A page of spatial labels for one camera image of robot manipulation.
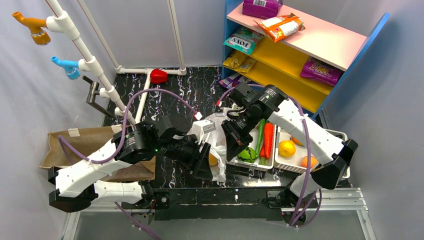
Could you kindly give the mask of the yellow pear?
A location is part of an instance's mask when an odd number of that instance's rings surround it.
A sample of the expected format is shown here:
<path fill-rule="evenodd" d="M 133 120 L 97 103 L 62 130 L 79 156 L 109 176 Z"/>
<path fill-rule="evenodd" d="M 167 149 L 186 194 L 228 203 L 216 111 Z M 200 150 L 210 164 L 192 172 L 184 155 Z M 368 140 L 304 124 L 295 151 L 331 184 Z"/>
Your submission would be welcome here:
<path fill-rule="evenodd" d="M 216 166 L 218 164 L 218 159 L 213 154 L 209 154 L 208 155 L 208 162 L 209 162 L 209 165 L 211 167 L 213 167 L 213 166 Z"/>

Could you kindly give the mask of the white plastic grocery bag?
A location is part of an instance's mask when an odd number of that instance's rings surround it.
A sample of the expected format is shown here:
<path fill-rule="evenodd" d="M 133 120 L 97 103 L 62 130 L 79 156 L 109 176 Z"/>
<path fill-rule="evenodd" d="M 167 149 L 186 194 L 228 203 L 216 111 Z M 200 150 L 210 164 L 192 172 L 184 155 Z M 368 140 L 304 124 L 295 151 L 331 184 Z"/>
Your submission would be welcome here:
<path fill-rule="evenodd" d="M 218 112 L 213 113 L 203 120 L 198 120 L 192 123 L 189 134 L 194 134 L 203 143 L 211 145 L 209 154 L 214 155 L 218 164 L 210 166 L 213 178 L 212 181 L 224 183 L 226 181 L 226 163 L 227 163 L 227 144 L 225 133 L 222 128 L 224 120 L 229 120 L 227 116 L 229 107 L 224 107 Z"/>

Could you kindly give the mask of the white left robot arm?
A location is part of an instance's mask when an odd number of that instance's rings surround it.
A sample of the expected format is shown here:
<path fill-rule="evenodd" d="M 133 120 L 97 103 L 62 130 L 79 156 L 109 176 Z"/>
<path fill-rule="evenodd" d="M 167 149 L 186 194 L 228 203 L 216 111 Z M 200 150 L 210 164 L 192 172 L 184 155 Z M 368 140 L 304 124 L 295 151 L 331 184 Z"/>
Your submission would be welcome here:
<path fill-rule="evenodd" d="M 49 205 L 66 213 L 82 211 L 93 203 L 152 208 L 158 196 L 149 184 L 108 182 L 104 177 L 159 155 L 179 162 L 196 179 L 211 180 L 207 137 L 215 129 L 211 120 L 189 123 L 169 116 L 128 126 L 81 161 L 50 168 L 48 180 L 55 190 L 48 196 Z"/>

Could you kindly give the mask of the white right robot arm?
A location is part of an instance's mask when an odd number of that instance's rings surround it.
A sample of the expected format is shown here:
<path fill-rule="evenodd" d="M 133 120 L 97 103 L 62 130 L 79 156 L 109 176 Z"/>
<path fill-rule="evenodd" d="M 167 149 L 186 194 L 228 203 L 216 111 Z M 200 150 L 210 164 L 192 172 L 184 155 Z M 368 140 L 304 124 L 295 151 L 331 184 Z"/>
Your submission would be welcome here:
<path fill-rule="evenodd" d="M 289 190 L 298 199 L 319 189 L 334 189 L 350 165 L 358 143 L 342 140 L 307 117 L 301 106 L 278 87 L 268 84 L 254 90 L 240 83 L 227 91 L 230 99 L 244 108 L 236 119 L 221 124 L 226 141 L 226 160 L 231 161 L 253 141 L 250 132 L 267 120 L 295 137 L 318 161 L 318 166 L 298 176 Z"/>

